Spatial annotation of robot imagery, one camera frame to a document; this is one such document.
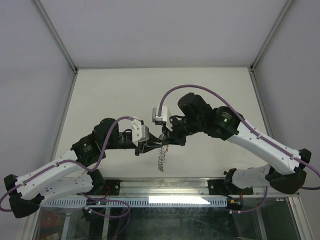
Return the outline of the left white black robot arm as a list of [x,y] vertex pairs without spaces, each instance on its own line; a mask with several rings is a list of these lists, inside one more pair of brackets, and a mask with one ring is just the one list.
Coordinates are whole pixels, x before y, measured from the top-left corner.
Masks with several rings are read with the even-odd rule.
[[56,160],[23,176],[6,176],[9,211],[20,219],[68,195],[104,193],[106,181],[98,166],[106,157],[106,150],[133,149],[139,156],[162,146],[162,141],[149,132],[143,121],[130,116],[126,119],[130,121],[130,130],[121,132],[118,119],[105,118],[92,133],[74,143]]

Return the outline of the metal disc with key rings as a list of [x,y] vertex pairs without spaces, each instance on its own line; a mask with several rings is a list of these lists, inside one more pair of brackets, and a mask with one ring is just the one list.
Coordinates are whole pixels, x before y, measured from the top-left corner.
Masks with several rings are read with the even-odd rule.
[[164,172],[164,164],[166,162],[166,146],[167,145],[161,145],[161,147],[158,149],[158,164],[157,164],[157,168],[159,171]]

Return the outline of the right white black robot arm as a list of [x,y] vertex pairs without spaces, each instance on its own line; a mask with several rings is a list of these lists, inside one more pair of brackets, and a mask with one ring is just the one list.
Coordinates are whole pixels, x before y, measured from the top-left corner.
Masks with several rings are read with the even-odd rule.
[[212,108],[192,92],[183,96],[177,105],[182,116],[171,115],[166,106],[153,111],[154,122],[162,125],[165,145],[184,146],[188,136],[204,133],[238,145],[266,162],[261,167],[225,171],[221,194],[227,196],[258,186],[293,195],[304,185],[307,176],[304,167],[311,158],[307,149],[291,149],[258,131],[229,107]]

